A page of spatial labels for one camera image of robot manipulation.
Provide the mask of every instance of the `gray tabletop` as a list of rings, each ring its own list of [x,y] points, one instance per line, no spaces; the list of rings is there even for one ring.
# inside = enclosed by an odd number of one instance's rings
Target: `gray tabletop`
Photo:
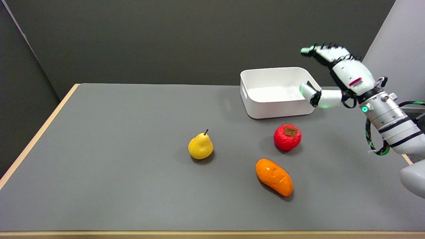
[[[287,153],[284,123],[303,134]],[[238,86],[82,84],[0,190],[0,230],[424,230],[407,162],[368,154],[364,123],[344,107],[254,120]],[[197,162],[187,144],[206,128],[214,155]],[[292,196],[259,182],[261,158]]]

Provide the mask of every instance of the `fake fruit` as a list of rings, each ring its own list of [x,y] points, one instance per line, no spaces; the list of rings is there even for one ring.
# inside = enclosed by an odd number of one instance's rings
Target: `fake fruit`
[[[267,186],[283,196],[290,196],[294,190],[289,174],[276,163],[268,159],[260,159],[255,165],[258,178]]]
[[[289,151],[301,142],[301,131],[291,124],[279,127],[273,136],[273,140],[281,150]]]
[[[189,142],[189,153],[195,159],[205,159],[211,155],[214,150],[213,143],[207,132],[208,130],[205,131],[205,133],[198,134]]]

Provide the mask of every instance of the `white plastic container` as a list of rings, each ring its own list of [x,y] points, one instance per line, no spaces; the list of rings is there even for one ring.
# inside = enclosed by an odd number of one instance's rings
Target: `white plastic container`
[[[305,115],[314,107],[300,93],[301,83],[320,86],[300,67],[266,68],[241,72],[241,96],[246,112],[254,119]]]

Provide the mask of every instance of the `yellow pear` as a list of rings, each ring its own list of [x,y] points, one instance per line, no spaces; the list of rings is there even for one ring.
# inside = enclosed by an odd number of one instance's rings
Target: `yellow pear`
[[[195,159],[205,159],[214,150],[213,143],[207,132],[208,130],[205,133],[198,134],[189,142],[189,153]]]

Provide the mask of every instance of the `green cable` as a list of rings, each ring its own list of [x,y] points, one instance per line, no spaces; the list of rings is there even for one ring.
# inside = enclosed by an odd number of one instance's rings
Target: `green cable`
[[[425,106],[425,102],[423,101],[405,101],[399,104],[400,107],[405,105],[423,105]],[[375,146],[373,145],[372,138],[371,138],[371,121],[366,118],[366,140],[368,142],[369,147],[371,150],[379,156],[384,156],[388,154],[390,151],[390,145],[387,143],[387,141],[384,140],[384,145],[380,150],[376,150]]]

